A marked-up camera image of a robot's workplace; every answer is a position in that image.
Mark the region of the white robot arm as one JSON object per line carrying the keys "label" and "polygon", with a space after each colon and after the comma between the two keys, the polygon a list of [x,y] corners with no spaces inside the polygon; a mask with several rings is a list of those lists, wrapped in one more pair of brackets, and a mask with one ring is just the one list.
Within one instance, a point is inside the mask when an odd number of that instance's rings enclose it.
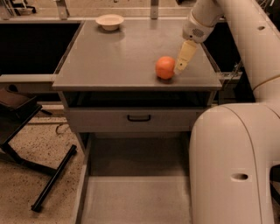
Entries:
{"label": "white robot arm", "polygon": [[227,20],[255,102],[223,104],[196,120],[189,144],[193,224],[274,224],[270,170],[280,161],[280,36],[256,0],[197,0],[183,26]]}

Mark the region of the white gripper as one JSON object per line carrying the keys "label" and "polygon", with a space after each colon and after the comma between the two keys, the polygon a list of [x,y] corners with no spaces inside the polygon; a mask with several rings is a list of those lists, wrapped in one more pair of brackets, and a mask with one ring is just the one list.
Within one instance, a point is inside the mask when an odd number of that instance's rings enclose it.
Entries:
{"label": "white gripper", "polygon": [[208,14],[189,13],[183,25],[183,38],[186,40],[176,59],[174,73],[181,74],[193,58],[197,50],[196,43],[204,42],[214,30],[214,18]]}

